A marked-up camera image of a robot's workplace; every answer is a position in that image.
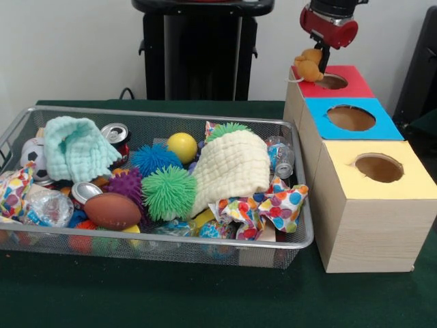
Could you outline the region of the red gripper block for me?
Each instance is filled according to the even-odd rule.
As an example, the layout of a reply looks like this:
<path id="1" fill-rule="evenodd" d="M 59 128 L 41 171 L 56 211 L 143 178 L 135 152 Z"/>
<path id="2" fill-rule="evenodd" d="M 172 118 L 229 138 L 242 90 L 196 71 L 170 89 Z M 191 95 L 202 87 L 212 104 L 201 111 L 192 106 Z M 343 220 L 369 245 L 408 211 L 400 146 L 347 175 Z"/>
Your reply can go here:
<path id="1" fill-rule="evenodd" d="M 334 18 L 320 14 L 306 5 L 300 14 L 300 26 L 316 40 L 316 49 L 322 57 L 318 68 L 325 73 L 330 57 L 330 48 L 340 49 L 349 46 L 358 33 L 358 23 L 353 16 Z"/>

